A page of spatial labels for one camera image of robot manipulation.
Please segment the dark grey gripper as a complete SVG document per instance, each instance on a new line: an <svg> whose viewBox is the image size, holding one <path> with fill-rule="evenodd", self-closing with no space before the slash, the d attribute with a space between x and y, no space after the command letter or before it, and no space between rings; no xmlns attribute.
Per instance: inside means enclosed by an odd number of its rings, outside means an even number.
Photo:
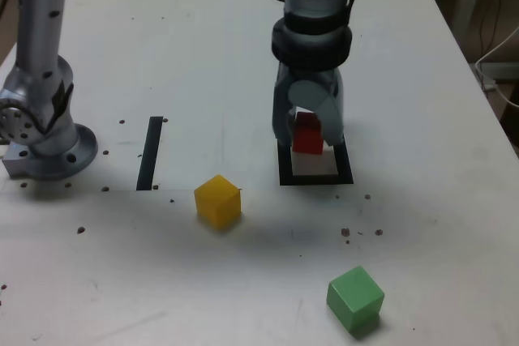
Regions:
<svg viewBox="0 0 519 346"><path fill-rule="evenodd" d="M297 82L292 85L281 83L287 77ZM272 129L277 141L283 146L290 146L292 143L289 120L292 104L312 111L317 116L322 138L328 146L342 143L344 100L342 77L338 68L310 71L279 64L273 96Z"/></svg>

